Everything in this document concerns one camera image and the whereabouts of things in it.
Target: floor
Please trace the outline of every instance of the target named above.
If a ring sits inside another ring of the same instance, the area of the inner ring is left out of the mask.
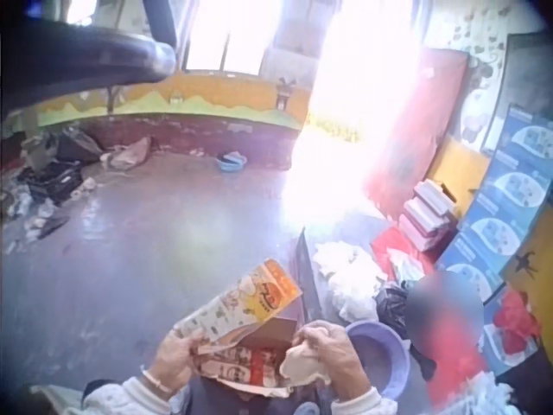
[[[325,233],[353,205],[382,220],[360,202],[358,148],[317,134],[303,134],[288,172],[222,174],[211,158],[169,153],[126,174],[92,166],[99,187],[61,208],[64,227],[26,244],[22,220],[6,225],[4,252],[19,240],[2,262],[8,390],[124,380],[240,275],[268,257],[288,266],[303,225]]]

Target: white sleeve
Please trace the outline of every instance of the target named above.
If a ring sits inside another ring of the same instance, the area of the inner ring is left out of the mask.
[[[105,385],[85,398],[83,415],[168,415],[169,403],[158,398],[137,378],[123,385]]]
[[[347,402],[333,402],[333,415],[396,415],[397,402],[382,398],[375,387]]]

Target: cardboard box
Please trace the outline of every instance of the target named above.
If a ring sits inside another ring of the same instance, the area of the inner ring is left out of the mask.
[[[270,319],[246,336],[238,346],[227,349],[232,352],[240,350],[242,357],[247,355],[245,359],[227,360],[226,364],[221,364],[224,359],[215,358],[201,366],[201,375],[242,393],[288,398],[292,389],[280,375],[279,367],[286,350],[291,347],[297,325],[296,320],[288,318]]]
[[[204,330],[202,376],[240,392],[286,398],[290,389],[278,369],[297,328],[286,308],[301,294],[269,259],[176,326],[184,335]]]

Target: mural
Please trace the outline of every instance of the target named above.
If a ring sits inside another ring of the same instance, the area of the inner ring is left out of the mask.
[[[44,127],[81,118],[135,113],[211,115],[302,128],[309,92],[256,79],[176,73],[158,84],[114,86],[45,101],[37,106]],[[22,131],[21,113],[3,123],[3,136]]]
[[[426,46],[470,54],[465,96],[449,131],[455,140],[480,151],[499,96],[507,35],[542,24],[522,0],[435,1]]]

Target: stacked boxes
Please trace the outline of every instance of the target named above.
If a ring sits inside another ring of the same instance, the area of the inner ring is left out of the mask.
[[[433,248],[449,230],[454,203],[429,179],[415,186],[416,196],[404,203],[398,226],[421,252]]]

